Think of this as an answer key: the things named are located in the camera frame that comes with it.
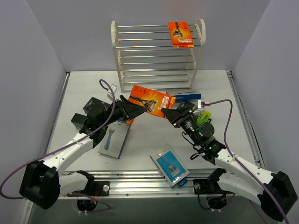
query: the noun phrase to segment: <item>robotic arm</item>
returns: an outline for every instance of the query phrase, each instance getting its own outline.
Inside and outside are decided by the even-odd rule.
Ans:
[[[119,119],[133,119],[148,109],[129,102],[122,95],[120,98],[121,100],[117,100],[115,103],[114,113],[107,125]],[[91,194],[95,189],[94,177],[85,171],[77,171],[68,176],[61,175],[77,158],[97,146],[106,134],[107,126],[83,141],[78,141],[102,125],[111,112],[111,106],[105,108],[103,102],[95,98],[91,98],[87,106],[85,107],[87,116],[75,114],[72,118],[72,123],[80,131],[68,144],[74,142],[75,144],[26,167],[20,194],[43,209],[50,208],[59,196],[74,191]],[[204,106],[205,103],[200,101],[198,108]],[[277,221],[283,220],[283,216],[269,194],[237,160],[241,161],[266,186],[285,214],[298,199],[286,174],[281,171],[275,174],[249,163],[234,153],[230,154],[226,146],[213,136],[214,127],[210,123],[204,122],[200,125],[196,123],[193,119],[194,108],[187,106],[176,110],[162,109],[161,111],[175,128],[181,127],[193,141],[193,149],[198,152],[193,159],[202,156],[205,160],[220,167],[208,178],[213,191],[217,192],[221,189],[234,192],[260,205],[271,218]]]

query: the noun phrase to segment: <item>white table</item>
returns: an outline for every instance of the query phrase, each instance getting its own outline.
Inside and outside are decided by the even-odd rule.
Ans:
[[[194,88],[202,93],[202,99],[212,102],[231,99],[233,114],[228,128],[228,144],[236,154],[254,163],[253,153],[238,112],[234,95],[224,70],[198,71]],[[71,123],[74,113],[84,114],[83,106],[91,97],[111,103],[107,93],[99,85],[99,79],[119,86],[116,71],[77,71],[71,72],[62,101],[56,126],[50,142],[52,152],[69,142],[78,132]],[[221,103],[206,108],[212,113],[214,136],[223,143],[223,132],[228,119],[229,103]],[[181,136],[182,129],[174,128],[167,119],[147,113],[137,117],[132,126],[120,159],[114,159],[98,153],[99,145],[78,158],[67,171],[146,171],[157,170],[149,154],[165,143],[169,144],[188,169],[214,169],[215,166],[202,158],[190,160],[195,153],[190,144]]]

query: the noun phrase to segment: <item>orange box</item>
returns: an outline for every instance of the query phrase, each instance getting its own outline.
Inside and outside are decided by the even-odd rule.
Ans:
[[[147,107],[147,113],[164,118],[161,109],[172,109],[176,98],[162,92],[134,85],[128,100],[134,104]]]
[[[169,33],[175,48],[193,48],[193,39],[187,22],[169,22]]]

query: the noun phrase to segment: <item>green object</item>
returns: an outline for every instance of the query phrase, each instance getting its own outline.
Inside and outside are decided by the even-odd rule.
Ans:
[[[209,111],[203,111],[200,116],[197,118],[196,123],[200,125],[201,123],[208,122],[211,113]]]

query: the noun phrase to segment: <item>metal rack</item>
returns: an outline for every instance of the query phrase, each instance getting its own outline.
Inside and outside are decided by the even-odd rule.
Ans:
[[[111,40],[121,92],[134,84],[151,89],[192,88],[206,44],[206,26],[189,24],[194,48],[174,48],[168,25],[118,26],[111,23]]]

